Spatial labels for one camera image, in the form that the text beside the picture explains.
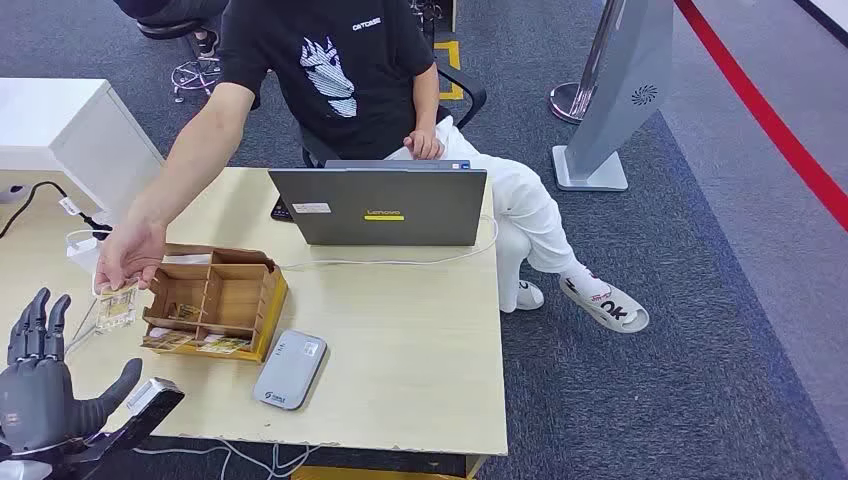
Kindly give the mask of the person's left hand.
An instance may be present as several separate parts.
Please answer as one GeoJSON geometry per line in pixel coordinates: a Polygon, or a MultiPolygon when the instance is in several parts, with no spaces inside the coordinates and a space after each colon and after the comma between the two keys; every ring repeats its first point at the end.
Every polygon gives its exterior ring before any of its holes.
{"type": "Polygon", "coordinates": [[[445,152],[445,146],[434,128],[412,131],[404,138],[403,145],[415,160],[438,160],[445,152]]]}

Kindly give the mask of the person's right hand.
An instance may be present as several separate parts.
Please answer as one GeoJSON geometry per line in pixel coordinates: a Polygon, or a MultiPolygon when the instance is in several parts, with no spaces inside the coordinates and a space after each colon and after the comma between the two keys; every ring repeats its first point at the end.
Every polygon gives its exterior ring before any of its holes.
{"type": "Polygon", "coordinates": [[[117,291],[125,284],[150,287],[165,253],[166,227],[146,219],[127,219],[105,240],[94,276],[94,291],[117,291]]]}

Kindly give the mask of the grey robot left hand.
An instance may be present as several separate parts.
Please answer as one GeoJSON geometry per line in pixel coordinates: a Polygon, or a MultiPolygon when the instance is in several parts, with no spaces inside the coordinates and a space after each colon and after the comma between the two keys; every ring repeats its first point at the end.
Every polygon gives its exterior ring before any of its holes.
{"type": "Polygon", "coordinates": [[[142,373],[142,360],[133,358],[98,397],[76,399],[64,345],[71,297],[63,294],[48,308],[50,296],[48,288],[38,290],[10,331],[1,373],[1,440],[15,455],[98,433],[142,373]]]}

